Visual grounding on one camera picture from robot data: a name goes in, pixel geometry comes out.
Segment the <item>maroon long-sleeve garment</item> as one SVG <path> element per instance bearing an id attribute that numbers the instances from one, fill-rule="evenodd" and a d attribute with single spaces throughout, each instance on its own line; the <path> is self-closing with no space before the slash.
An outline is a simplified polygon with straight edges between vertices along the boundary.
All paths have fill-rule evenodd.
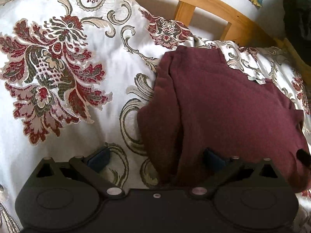
<path id="1" fill-rule="evenodd" d="M 155 81 L 137 121 L 160 183 L 203 182 L 217 169 L 204 159 L 211 149 L 249 163 L 270 158 L 295 192 L 310 188 L 310 170 L 296 158 L 308 151 L 304 112 L 272 82 L 250 81 L 219 49 L 185 46 L 163 55 Z"/>

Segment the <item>floral white satin bedspread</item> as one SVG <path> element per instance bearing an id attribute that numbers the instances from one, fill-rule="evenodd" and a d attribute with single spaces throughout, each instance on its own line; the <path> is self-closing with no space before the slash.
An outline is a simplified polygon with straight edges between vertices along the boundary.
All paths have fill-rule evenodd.
<path id="1" fill-rule="evenodd" d="M 195 36 L 135 0 L 2 0 L 1 232 L 20 232 L 17 194 L 46 156 L 66 162 L 105 147 L 103 177 L 124 189 L 158 184 L 136 114 L 153 97 L 162 55 L 180 45 L 219 48 L 246 78 L 271 80 L 303 110 L 310 139 L 301 75 L 278 48 Z"/>

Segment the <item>black jacket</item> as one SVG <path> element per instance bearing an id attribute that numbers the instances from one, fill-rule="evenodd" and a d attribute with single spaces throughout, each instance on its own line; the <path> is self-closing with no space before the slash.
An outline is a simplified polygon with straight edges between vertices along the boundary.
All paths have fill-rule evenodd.
<path id="1" fill-rule="evenodd" d="M 310 46 L 310 0 L 283 0 L 286 37 L 298 48 Z"/>

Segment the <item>wooden bed frame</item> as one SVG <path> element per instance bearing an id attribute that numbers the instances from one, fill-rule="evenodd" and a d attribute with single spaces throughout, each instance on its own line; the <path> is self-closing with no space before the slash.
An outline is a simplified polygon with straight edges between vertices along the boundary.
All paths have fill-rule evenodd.
<path id="1" fill-rule="evenodd" d="M 287 38 L 282 40 L 268 35 L 257 23 L 221 0 L 177 0 L 175 20 L 189 25 L 195 8 L 203 9 L 218 16 L 227 25 L 220 39 L 231 40 L 240 46 L 285 48 L 294 59 L 294 66 L 299 70 L 304 82 L 310 84 L 310 66 L 296 52 Z"/>

